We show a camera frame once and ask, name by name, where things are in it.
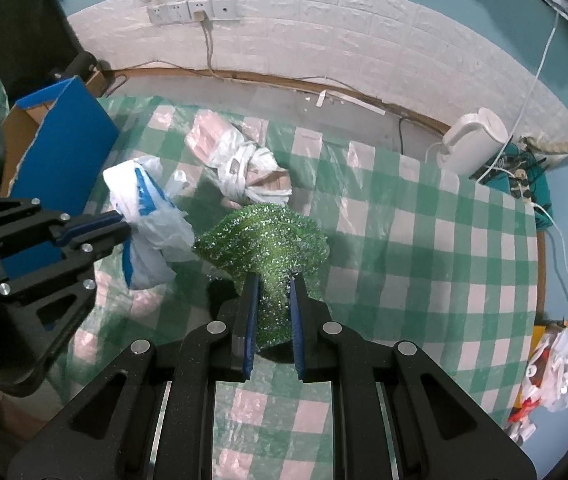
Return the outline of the pink white knotted plastic bag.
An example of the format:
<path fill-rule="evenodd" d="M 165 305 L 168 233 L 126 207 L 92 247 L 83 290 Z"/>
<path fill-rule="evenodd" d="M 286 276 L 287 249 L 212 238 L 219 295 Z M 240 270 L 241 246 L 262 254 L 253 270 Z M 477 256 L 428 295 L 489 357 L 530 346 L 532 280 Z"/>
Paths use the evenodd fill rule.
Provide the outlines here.
<path fill-rule="evenodd" d="M 287 206 L 293 195 L 288 170 L 247 130 L 213 110 L 198 110 L 185 144 L 229 203 Z"/>

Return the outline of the white trash bag on floor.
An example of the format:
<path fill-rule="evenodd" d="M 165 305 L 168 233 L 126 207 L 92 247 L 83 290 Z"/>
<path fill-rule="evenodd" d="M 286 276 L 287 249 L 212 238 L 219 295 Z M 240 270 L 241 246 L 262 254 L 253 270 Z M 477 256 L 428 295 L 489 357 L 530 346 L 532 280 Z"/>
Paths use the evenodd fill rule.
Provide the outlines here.
<path fill-rule="evenodd" d="M 523 444 L 536 431 L 530 414 L 537 408 L 551 413 L 568 408 L 567 326 L 534 326 L 525 375 L 505 427 L 508 437 L 517 444 Z"/>

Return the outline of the blue cardboard box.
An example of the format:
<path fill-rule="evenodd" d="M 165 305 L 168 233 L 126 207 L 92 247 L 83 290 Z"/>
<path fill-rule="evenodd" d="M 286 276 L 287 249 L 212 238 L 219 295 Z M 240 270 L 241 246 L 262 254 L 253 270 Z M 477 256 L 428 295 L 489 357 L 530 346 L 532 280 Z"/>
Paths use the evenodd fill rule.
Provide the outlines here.
<path fill-rule="evenodd" d="M 2 194 L 78 217 L 119 130 L 81 78 L 18 99 L 3 122 Z"/>

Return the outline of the white wall socket strip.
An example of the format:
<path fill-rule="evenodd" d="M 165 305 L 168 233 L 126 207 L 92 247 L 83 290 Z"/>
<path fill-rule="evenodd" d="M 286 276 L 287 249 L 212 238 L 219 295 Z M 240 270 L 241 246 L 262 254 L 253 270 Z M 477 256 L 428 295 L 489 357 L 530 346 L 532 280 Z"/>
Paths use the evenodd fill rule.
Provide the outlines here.
<path fill-rule="evenodd" d="M 155 26 L 201 23 L 205 21 L 237 21 L 238 0 L 184 0 L 150 6 L 147 15 Z"/>

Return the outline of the white appliance on floor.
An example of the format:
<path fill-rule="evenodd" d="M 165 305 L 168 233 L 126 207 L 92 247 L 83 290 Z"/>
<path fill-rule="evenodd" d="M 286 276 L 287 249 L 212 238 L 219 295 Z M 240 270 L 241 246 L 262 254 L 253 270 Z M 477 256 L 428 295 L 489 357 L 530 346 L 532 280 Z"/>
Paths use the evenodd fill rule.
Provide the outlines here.
<path fill-rule="evenodd" d="M 501 118 L 489 108 L 460 117 L 442 138 L 436 155 L 440 169 L 470 177 L 508 140 Z"/>

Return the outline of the green bubble wrap sheet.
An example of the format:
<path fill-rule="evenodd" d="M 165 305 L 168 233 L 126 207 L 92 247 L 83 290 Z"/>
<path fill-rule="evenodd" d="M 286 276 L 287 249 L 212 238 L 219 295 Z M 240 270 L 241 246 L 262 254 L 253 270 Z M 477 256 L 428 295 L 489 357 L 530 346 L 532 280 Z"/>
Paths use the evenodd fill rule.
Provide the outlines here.
<path fill-rule="evenodd" d="M 193 249 L 238 288 L 250 273 L 261 278 L 259 350 L 291 341 L 288 298 L 295 275 L 303 277 L 311 298 L 323 298 L 321 269 L 329 256 L 327 238 L 313 219 L 288 207 L 254 204 L 238 209 L 196 238 Z"/>

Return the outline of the white blue plastic bag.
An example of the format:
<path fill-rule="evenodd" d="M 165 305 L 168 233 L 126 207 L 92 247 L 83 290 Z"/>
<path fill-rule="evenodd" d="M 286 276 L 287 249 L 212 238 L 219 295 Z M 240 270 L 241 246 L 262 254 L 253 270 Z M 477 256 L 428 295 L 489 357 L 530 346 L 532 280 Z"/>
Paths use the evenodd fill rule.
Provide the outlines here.
<path fill-rule="evenodd" d="M 188 187 L 187 176 L 175 170 L 168 183 L 157 179 L 163 167 L 155 156 L 120 162 L 104 170 L 110 204 L 131 226 L 123 243 L 122 270 L 132 290 L 153 288 L 174 280 L 174 263 L 191 261 L 195 233 L 187 214 L 174 200 Z"/>

